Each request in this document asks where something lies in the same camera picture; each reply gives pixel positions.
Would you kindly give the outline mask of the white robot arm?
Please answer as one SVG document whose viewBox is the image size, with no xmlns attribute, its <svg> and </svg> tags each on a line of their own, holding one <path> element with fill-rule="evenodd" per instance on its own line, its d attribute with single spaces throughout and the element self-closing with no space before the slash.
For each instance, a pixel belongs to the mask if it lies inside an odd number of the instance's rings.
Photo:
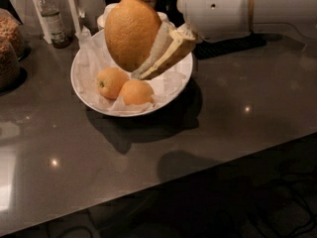
<svg viewBox="0 0 317 238">
<path fill-rule="evenodd" d="M 317 0 L 177 0 L 177 10 L 184 23 L 158 31 L 150 58 L 133 78 L 158 76 L 176 53 L 201 41 L 226 41 L 250 33 L 282 34 L 308 44 L 317 40 Z"/>
</svg>

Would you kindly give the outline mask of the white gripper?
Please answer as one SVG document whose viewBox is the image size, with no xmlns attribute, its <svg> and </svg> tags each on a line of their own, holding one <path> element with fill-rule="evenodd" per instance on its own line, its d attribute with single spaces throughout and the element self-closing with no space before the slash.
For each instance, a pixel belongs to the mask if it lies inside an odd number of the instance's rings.
<svg viewBox="0 0 317 238">
<path fill-rule="evenodd" d="M 132 78 L 153 79 L 189 55 L 200 42 L 243 38 L 251 32 L 250 0 L 177 0 L 186 24 L 163 22 L 149 57 Z"/>
</svg>

